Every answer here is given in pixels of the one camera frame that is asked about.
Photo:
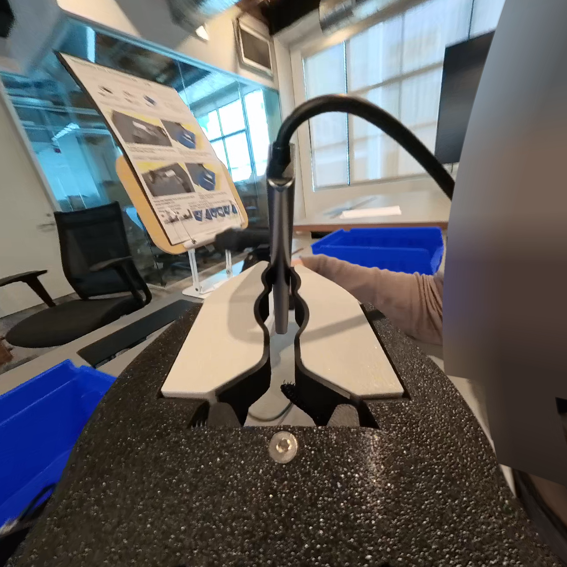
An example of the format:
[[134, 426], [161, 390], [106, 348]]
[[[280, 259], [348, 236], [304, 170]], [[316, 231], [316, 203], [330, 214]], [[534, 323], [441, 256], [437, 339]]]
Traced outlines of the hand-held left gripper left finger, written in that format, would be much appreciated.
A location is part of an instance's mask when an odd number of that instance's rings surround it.
[[269, 271], [260, 261], [204, 301], [163, 383], [163, 397], [226, 403], [245, 423], [271, 383]]

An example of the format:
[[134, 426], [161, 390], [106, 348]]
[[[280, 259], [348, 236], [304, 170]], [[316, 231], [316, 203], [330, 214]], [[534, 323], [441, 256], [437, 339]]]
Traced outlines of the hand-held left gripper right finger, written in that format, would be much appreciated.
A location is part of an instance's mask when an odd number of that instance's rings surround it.
[[290, 400], [316, 425], [377, 425], [368, 406], [405, 389], [360, 302], [303, 265], [292, 268], [295, 381]]

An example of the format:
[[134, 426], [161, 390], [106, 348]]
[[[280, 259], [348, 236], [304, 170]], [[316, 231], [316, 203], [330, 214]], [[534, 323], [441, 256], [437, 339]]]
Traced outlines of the person's right forearm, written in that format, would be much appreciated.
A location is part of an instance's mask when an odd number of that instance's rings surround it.
[[369, 303], [406, 335], [418, 342], [443, 344], [444, 272], [433, 275], [393, 272], [349, 263], [326, 255], [295, 259], [352, 294]]

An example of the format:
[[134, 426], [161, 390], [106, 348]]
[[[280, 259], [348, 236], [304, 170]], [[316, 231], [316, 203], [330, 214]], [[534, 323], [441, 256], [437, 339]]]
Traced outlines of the white board stand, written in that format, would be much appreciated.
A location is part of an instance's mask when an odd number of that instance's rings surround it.
[[234, 275], [232, 253], [230, 250], [225, 251], [225, 268], [219, 273], [205, 279], [202, 279], [198, 272], [195, 248], [188, 249], [188, 258], [192, 283], [190, 287], [187, 287], [182, 291], [182, 294], [186, 296], [204, 300], [212, 292], [230, 280]]

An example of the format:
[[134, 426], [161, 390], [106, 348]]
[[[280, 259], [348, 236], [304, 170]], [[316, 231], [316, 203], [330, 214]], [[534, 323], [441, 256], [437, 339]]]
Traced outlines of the black table mat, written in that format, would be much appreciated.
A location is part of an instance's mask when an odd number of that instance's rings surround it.
[[177, 300], [145, 315], [125, 327], [104, 336], [80, 349], [77, 354], [93, 368], [98, 368], [120, 353], [129, 351], [148, 339], [153, 333], [175, 322], [189, 309], [200, 306], [195, 302]]

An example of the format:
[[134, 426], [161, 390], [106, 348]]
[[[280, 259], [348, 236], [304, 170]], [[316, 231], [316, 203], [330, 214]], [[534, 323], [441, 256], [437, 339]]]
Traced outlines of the blue plastic bin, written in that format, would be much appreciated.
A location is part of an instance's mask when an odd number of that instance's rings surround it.
[[433, 275], [442, 263], [444, 240], [439, 227], [353, 228], [337, 230], [311, 249], [367, 268]]
[[115, 380], [66, 360], [1, 396], [1, 526], [51, 495]]

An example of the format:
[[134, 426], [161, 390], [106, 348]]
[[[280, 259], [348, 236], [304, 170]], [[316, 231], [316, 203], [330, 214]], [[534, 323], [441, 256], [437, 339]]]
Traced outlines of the wooden display board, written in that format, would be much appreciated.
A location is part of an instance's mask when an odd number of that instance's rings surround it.
[[211, 163], [140, 161], [136, 172], [124, 157], [116, 171], [152, 242], [176, 255], [212, 244], [228, 229], [249, 225], [228, 169]]

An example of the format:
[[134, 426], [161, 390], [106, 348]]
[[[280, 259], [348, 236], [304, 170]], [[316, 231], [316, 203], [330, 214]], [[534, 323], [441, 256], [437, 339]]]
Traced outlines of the white paper sheet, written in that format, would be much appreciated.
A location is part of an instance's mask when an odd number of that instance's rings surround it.
[[378, 208], [359, 208], [343, 210], [339, 217], [341, 219], [364, 219], [384, 216], [400, 216], [401, 208], [399, 205], [378, 207]]

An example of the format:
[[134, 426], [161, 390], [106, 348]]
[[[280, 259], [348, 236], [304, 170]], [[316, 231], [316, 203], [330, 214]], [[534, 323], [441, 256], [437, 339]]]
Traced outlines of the black office chair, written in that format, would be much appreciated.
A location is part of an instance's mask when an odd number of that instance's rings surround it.
[[57, 304], [39, 278], [47, 270], [1, 278], [1, 287], [26, 284], [46, 305], [13, 326], [4, 339], [20, 348], [55, 348], [146, 307], [152, 294], [139, 273], [118, 202], [57, 211], [62, 270], [77, 299]]

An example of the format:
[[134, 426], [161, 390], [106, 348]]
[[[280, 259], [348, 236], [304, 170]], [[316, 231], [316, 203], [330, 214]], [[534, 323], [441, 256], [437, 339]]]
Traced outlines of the printed instruction sheet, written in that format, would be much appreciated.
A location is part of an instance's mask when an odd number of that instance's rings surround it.
[[116, 140], [134, 178], [134, 192], [127, 191], [157, 245], [189, 250], [247, 226], [227, 168], [175, 89], [56, 56]]

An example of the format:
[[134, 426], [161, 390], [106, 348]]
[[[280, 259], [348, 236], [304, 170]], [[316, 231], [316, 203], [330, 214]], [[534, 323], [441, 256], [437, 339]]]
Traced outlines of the long conference table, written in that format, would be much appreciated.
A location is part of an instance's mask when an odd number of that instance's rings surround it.
[[[364, 219], [341, 219], [343, 210], [378, 208], [399, 205], [400, 216], [384, 216]], [[331, 233], [337, 230], [374, 228], [416, 228], [448, 225], [451, 202], [438, 189], [401, 193], [367, 195], [312, 213], [294, 222], [295, 232]]]

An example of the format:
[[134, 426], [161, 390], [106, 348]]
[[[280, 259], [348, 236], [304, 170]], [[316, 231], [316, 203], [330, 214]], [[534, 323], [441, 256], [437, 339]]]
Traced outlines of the white door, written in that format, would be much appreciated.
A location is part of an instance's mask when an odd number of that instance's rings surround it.
[[52, 295], [65, 291], [52, 202], [15, 111], [1, 91], [1, 274], [47, 270]]

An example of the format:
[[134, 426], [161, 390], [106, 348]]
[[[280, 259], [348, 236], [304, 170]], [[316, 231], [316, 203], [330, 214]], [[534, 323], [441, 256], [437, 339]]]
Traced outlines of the wall air vent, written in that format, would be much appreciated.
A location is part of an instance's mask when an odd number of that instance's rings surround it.
[[274, 76], [272, 42], [242, 18], [233, 21], [237, 56], [241, 66], [270, 78]]

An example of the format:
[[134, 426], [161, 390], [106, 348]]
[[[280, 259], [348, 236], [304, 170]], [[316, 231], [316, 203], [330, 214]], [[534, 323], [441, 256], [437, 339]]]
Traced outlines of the silver ceiling duct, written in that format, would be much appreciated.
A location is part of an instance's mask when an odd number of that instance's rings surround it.
[[397, 1], [320, 1], [319, 23], [329, 34], [372, 17]]

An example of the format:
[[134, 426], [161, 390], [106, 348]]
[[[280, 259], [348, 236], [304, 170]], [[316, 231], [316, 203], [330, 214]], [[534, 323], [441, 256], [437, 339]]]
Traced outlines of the black wall monitor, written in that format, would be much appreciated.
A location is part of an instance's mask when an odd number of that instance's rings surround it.
[[434, 151], [443, 165], [460, 162], [493, 37], [491, 31], [445, 48]]

